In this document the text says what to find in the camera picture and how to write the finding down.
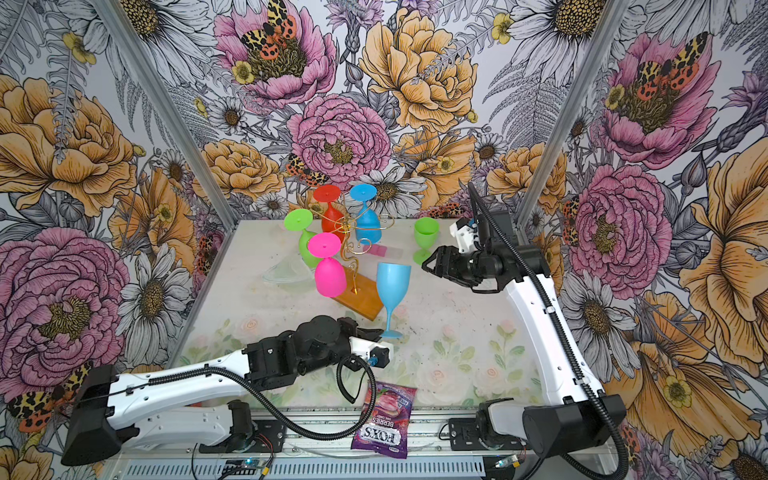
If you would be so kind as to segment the aluminium front rail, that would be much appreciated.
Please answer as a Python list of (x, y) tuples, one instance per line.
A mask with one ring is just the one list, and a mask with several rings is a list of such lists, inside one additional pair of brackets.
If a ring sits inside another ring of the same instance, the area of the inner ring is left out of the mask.
[[(385, 415), (374, 411), (370, 418), (358, 418), (347, 436), (318, 432), (311, 440), (322, 445), (348, 439), (355, 450), (371, 450), (396, 459), (404, 459), (414, 449), (410, 438), (412, 418), (404, 412)], [(531, 431), (518, 437), (493, 429), (488, 412), (481, 409), (473, 418), (456, 417), (447, 421), (448, 434), (430, 437), (448, 442), (453, 451), (523, 450), (550, 458), (605, 444), (608, 430), (590, 419), (579, 426), (572, 417), (539, 418), (529, 425)], [(106, 448), (108, 457), (126, 449), (153, 449), (196, 443), (204, 453), (278, 452), (292, 430), (286, 423), (262, 414), (255, 416), (249, 405), (232, 401), (225, 407), (185, 407), (156, 414), (118, 429), (109, 427), (108, 438), (97, 445)]]

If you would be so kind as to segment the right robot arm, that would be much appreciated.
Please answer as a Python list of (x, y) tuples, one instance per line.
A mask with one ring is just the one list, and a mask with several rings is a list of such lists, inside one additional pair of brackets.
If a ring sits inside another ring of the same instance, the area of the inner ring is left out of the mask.
[(559, 305), (554, 280), (540, 249), (511, 237), (509, 220), (492, 213), (475, 186), (468, 187), (472, 219), (451, 227), (453, 246), (438, 247), (422, 264), (425, 272), (478, 295), (502, 295), (523, 323), (539, 363), (543, 404), (521, 405), (513, 398), (480, 404), (479, 441), (488, 447), (519, 442), (539, 462), (558, 456), (580, 474), (601, 473), (573, 458), (573, 453), (611, 440), (617, 465), (611, 479), (630, 470), (629, 452), (620, 434), (626, 408), (609, 395), (578, 348)]

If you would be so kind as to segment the clear surgical mask packet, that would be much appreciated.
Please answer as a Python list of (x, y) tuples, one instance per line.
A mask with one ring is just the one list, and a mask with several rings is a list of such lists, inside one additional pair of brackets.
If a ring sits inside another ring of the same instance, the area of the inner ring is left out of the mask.
[(262, 274), (264, 282), (272, 285), (301, 283), (312, 278), (313, 272), (300, 256), (286, 257)]

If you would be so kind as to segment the blue wine glass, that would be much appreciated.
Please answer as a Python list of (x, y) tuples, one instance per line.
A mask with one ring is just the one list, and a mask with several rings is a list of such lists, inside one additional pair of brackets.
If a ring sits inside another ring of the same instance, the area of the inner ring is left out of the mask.
[(379, 299), (386, 310), (386, 328), (382, 337), (386, 339), (400, 338), (402, 334), (391, 328), (394, 310), (405, 298), (410, 283), (411, 267), (409, 265), (379, 263), (377, 267), (376, 286)]
[(355, 236), (360, 243), (377, 244), (382, 238), (381, 223), (377, 213), (371, 208), (377, 190), (369, 184), (355, 185), (350, 190), (351, 198), (361, 204), (355, 217)]

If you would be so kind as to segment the red wine glass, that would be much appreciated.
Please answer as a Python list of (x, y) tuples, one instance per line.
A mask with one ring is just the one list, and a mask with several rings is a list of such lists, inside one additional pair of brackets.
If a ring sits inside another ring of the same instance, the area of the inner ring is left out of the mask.
[(325, 212), (321, 215), (323, 232), (331, 233), (341, 242), (344, 242), (346, 238), (343, 227), (344, 214), (334, 206), (340, 197), (341, 189), (335, 185), (323, 185), (317, 188), (313, 194), (314, 200), (326, 206)]

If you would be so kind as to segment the pink wine glass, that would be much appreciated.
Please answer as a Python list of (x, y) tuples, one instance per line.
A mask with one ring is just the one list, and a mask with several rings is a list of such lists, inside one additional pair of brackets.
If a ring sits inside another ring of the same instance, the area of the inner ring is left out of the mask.
[(333, 233), (320, 233), (308, 242), (308, 251), (320, 259), (315, 267), (315, 285), (318, 293), (327, 298), (342, 295), (347, 288), (346, 273), (335, 258), (341, 251), (341, 241)]

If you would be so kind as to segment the pink flat strip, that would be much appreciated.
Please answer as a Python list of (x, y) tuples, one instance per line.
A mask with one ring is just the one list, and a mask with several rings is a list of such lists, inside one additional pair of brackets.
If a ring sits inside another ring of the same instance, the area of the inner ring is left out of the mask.
[(387, 256), (387, 248), (382, 245), (374, 244), (368, 248), (367, 254), (385, 258)]

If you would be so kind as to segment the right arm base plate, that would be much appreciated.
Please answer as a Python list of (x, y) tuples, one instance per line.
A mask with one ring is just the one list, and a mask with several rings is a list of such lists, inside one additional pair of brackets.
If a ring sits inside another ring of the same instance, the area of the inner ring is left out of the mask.
[(483, 440), (476, 421), (470, 418), (449, 418), (447, 431), (448, 442), (452, 451), (522, 451), (524, 447), (517, 437)]

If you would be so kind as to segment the green circuit board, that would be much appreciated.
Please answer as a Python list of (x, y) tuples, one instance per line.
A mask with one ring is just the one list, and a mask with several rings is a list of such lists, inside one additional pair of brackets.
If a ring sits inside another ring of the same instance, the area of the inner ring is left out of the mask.
[(260, 474), (265, 468), (270, 466), (271, 461), (269, 459), (247, 458), (238, 460), (234, 463), (227, 463), (224, 473), (231, 475), (254, 475)]

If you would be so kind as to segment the purple Fox's candy bag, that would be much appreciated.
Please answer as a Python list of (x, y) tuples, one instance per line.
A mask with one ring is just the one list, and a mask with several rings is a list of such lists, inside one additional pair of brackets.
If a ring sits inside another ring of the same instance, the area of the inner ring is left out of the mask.
[(352, 438), (351, 449), (394, 459), (408, 456), (408, 428), (417, 389), (380, 382), (373, 411)]

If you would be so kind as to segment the green wine glass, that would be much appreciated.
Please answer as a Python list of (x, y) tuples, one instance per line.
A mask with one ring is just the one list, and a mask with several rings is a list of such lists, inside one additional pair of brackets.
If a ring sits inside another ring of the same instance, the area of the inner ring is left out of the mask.
[(293, 210), (286, 215), (283, 221), (286, 230), (300, 234), (298, 240), (299, 254), (310, 270), (314, 270), (321, 261), (320, 258), (311, 254), (308, 248), (309, 241), (317, 235), (316, 232), (309, 230), (313, 221), (314, 214), (308, 209)]
[(429, 258), (432, 253), (432, 247), (438, 239), (440, 225), (438, 221), (431, 217), (424, 217), (417, 220), (414, 224), (414, 240), (419, 249), (413, 255), (413, 261), (421, 265)]

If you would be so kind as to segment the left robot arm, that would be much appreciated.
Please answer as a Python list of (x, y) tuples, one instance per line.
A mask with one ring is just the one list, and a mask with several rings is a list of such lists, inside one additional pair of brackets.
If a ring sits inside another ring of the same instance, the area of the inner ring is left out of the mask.
[(390, 363), (393, 350), (380, 329), (361, 328), (348, 317), (319, 315), (294, 330), (197, 364), (146, 374), (119, 374), (112, 365), (96, 367), (76, 395), (61, 462), (65, 466), (94, 464), (118, 454), (125, 445), (191, 441), (212, 447), (232, 442), (240, 447), (253, 434), (249, 405), (230, 406), (223, 413), (195, 406), (244, 394), (302, 437), (314, 441), (348, 437), (371, 418), (371, 406), (352, 426), (321, 433), (289, 419), (266, 398), (266, 392), (334, 366), (363, 371), (374, 393), (373, 371)]

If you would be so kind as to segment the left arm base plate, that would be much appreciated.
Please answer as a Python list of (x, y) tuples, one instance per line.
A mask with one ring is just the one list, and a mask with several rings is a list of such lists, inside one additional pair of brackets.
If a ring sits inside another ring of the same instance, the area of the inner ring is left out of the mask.
[(286, 427), (277, 420), (253, 420), (250, 431), (244, 436), (230, 436), (213, 446), (200, 445), (198, 450), (203, 454), (280, 453), (286, 431)]

